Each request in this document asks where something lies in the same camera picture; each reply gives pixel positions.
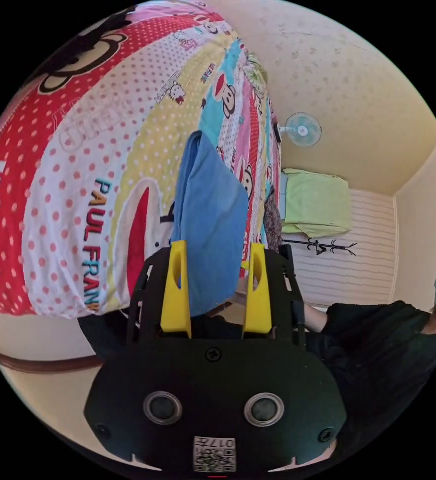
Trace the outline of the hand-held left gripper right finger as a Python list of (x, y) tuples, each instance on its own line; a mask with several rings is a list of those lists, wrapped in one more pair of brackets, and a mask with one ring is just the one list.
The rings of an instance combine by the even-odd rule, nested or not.
[(265, 261), (260, 243), (250, 247), (244, 333), (269, 333), (272, 329), (271, 304)]

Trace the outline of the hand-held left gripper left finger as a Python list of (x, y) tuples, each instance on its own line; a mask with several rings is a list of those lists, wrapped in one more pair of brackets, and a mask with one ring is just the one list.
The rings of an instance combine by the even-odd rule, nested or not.
[(187, 253), (183, 240), (171, 243), (160, 328), (164, 333), (190, 333)]

